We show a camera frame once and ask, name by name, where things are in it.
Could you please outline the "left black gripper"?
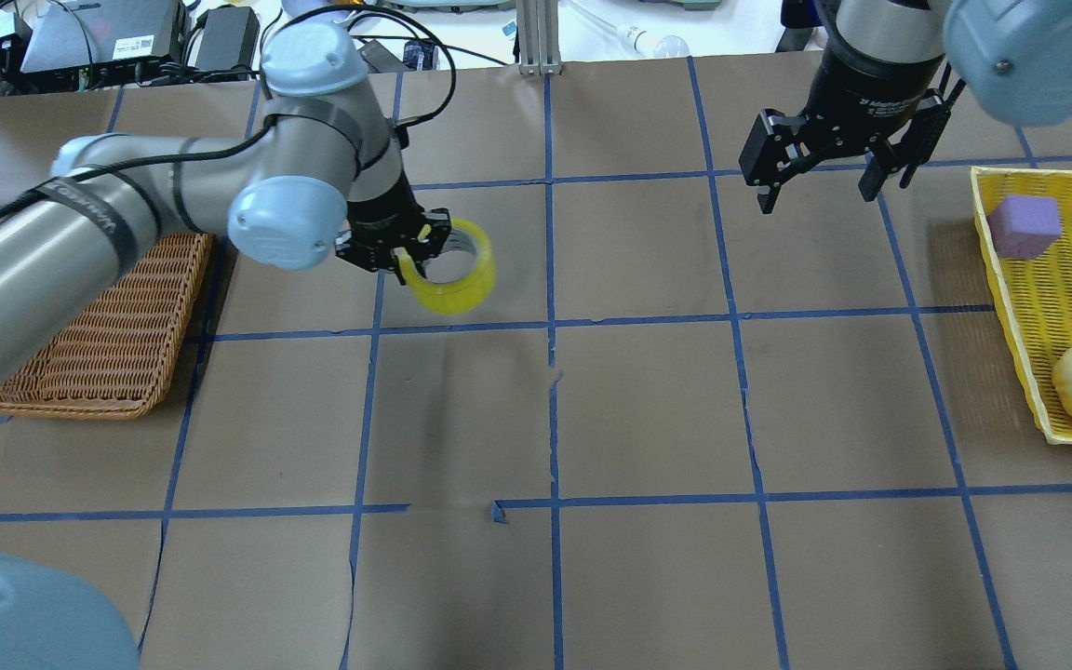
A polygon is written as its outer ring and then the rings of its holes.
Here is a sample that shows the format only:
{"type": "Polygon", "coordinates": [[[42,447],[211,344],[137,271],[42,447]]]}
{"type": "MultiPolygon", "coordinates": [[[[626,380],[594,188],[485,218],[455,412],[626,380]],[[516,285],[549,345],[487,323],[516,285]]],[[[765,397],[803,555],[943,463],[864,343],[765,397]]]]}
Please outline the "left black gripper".
{"type": "Polygon", "coordinates": [[[408,181],[396,182],[370,200],[349,203],[346,223],[336,258],[372,273],[391,271],[401,285],[425,281],[426,266],[443,253],[452,232],[449,211],[423,208],[408,181]]]}

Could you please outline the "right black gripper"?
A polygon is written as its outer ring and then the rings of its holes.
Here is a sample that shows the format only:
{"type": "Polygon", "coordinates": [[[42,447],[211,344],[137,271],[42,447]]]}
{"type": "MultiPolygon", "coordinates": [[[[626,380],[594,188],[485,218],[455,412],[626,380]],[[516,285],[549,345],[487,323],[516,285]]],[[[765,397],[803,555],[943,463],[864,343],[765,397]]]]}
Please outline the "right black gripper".
{"type": "Polygon", "coordinates": [[[942,56],[885,62],[845,43],[829,43],[801,115],[758,111],[740,152],[742,177],[756,191],[762,215],[774,211],[788,181],[818,162],[863,157],[867,150],[858,182],[864,202],[875,202],[897,173],[899,187],[910,187],[918,157],[926,162],[940,140],[934,120],[942,107],[929,89],[942,62],[942,56]],[[902,128],[900,142],[889,142],[902,128]]]}

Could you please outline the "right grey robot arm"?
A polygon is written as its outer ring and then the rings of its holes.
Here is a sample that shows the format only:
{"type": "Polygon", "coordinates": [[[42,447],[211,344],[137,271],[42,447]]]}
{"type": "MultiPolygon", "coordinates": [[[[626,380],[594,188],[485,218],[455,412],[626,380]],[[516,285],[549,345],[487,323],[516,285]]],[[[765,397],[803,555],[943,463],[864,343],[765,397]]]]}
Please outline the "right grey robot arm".
{"type": "Polygon", "coordinates": [[[834,158],[866,160],[866,202],[892,177],[909,187],[966,90],[1007,126],[1072,118],[1072,1],[784,1],[780,21],[828,42],[803,110],[758,111],[740,153],[766,215],[834,158]]]}

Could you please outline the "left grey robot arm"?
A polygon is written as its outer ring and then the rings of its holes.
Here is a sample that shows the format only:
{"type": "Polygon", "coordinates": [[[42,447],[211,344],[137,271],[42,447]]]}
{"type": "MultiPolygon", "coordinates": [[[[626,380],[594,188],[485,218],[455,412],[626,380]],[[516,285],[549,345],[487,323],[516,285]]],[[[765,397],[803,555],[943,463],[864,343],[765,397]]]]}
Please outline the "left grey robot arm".
{"type": "Polygon", "coordinates": [[[414,196],[408,123],[384,114],[330,11],[282,25],[260,69],[272,96],[249,139],[75,139],[0,207],[0,386],[174,233],[226,237],[280,270],[336,256],[400,283],[443,253],[452,219],[414,196]]]}

